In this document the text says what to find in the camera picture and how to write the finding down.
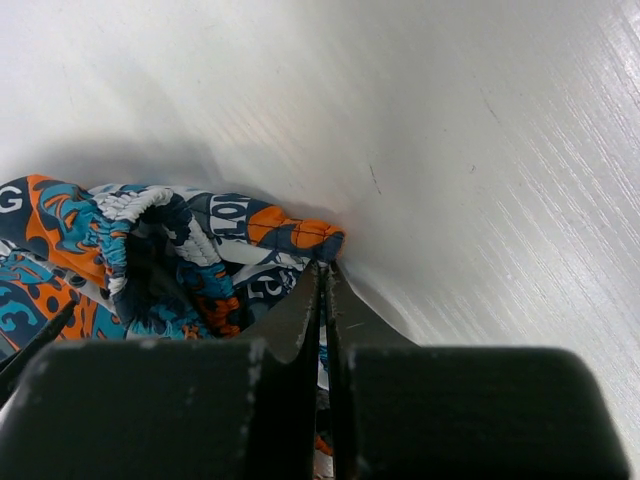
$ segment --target colorful garment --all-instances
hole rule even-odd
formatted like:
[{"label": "colorful garment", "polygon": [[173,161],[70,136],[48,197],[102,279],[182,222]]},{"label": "colorful garment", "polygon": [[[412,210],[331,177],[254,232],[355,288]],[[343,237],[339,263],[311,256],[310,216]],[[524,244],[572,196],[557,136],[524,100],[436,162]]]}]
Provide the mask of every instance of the colorful garment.
[{"label": "colorful garment", "polygon": [[77,185],[32,175],[0,188],[0,358],[69,301],[61,338],[233,337],[330,262],[345,233],[243,195]]}]

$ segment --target white surface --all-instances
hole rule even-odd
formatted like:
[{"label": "white surface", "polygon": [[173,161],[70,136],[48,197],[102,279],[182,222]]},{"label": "white surface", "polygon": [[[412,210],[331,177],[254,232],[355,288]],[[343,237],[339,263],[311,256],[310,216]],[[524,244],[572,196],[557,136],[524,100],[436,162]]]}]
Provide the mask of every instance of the white surface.
[{"label": "white surface", "polygon": [[10,0],[0,32],[2,180],[338,222],[414,339],[578,352],[640,460],[638,4]]}]

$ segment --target patterned fabric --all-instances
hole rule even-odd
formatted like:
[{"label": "patterned fabric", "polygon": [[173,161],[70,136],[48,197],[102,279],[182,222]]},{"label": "patterned fabric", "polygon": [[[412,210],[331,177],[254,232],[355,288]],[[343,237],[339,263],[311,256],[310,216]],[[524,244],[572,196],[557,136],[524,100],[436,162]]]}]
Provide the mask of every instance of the patterned fabric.
[{"label": "patterned fabric", "polygon": [[66,303],[61,338],[232,337],[345,233],[238,194],[32,175],[0,188],[0,358]]}]

